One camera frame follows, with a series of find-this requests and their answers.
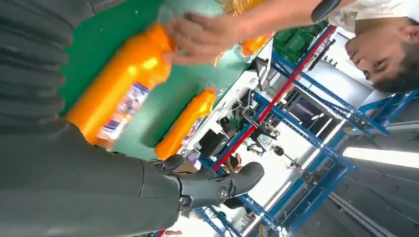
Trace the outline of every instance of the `workbench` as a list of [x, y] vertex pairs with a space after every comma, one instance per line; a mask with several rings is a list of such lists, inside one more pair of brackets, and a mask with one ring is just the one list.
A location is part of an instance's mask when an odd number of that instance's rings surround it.
[[[66, 50], [70, 63], [61, 68], [67, 78], [65, 86], [60, 89], [66, 100], [63, 114], [71, 108], [127, 38], [156, 22], [162, 4], [175, 7], [176, 12], [222, 12], [214, 0], [128, 0], [80, 24], [74, 30], [73, 45]], [[228, 51], [217, 67], [174, 66], [167, 82], [152, 91], [133, 122], [127, 126], [115, 150], [136, 158], [157, 158], [154, 146], [188, 102], [208, 85], [227, 91], [247, 66], [234, 54], [234, 50]]]

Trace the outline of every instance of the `man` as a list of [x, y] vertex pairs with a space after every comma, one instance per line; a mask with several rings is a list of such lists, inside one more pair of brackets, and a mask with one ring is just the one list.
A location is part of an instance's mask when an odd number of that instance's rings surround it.
[[[237, 42], [313, 24], [310, 15], [319, 2], [266, 0], [240, 16], [188, 13], [168, 27], [187, 54], [167, 58], [180, 64], [210, 62]], [[418, 0], [342, 0], [329, 15], [331, 24], [356, 34], [346, 45], [353, 63], [375, 88], [389, 93], [419, 89], [418, 20]]]
[[235, 156], [231, 155], [226, 161], [225, 166], [227, 167], [227, 171], [230, 173], [238, 173], [240, 170], [243, 169], [242, 166], [242, 157], [239, 153]]

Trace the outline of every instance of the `red metal bar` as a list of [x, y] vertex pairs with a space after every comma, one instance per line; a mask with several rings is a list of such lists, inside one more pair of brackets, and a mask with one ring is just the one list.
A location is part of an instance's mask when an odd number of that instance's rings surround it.
[[[327, 31], [326, 34], [324, 34], [317, 44], [313, 47], [313, 49], [308, 52], [305, 59], [302, 61], [300, 66], [293, 72], [293, 74], [290, 76], [290, 79], [288, 79], [287, 83], [282, 87], [282, 89], [276, 94], [275, 98], [272, 100], [272, 102], [266, 107], [266, 109], [263, 111], [263, 113], [260, 115], [258, 122], [262, 122], [265, 117], [268, 115], [268, 113], [271, 111], [271, 109], [274, 107], [275, 103], [281, 98], [281, 96], [284, 94], [285, 90], [293, 83], [294, 79], [299, 75], [299, 73], [304, 69], [305, 65], [310, 61], [310, 59], [313, 57], [314, 53], [319, 49], [319, 47], [322, 45], [322, 43], [336, 30], [336, 26], [330, 27], [330, 29]], [[250, 136], [252, 132], [254, 132], [256, 128], [254, 126], [251, 126], [249, 130], [246, 131], [245, 134], [237, 141], [236, 144], [233, 145], [233, 147], [223, 156], [223, 158], [214, 166], [214, 170], [218, 170], [222, 164], [237, 150], [237, 148]]]
[[157, 237], [162, 237], [165, 232], [166, 232], [166, 230], [159, 231], [157, 233]]

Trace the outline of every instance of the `black handle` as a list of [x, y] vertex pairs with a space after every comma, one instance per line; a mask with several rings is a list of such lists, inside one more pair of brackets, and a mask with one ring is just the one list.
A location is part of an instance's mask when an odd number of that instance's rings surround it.
[[331, 13], [337, 6], [339, 6], [341, 0], [323, 0], [311, 13], [311, 20], [314, 23], [322, 21], [327, 15]]

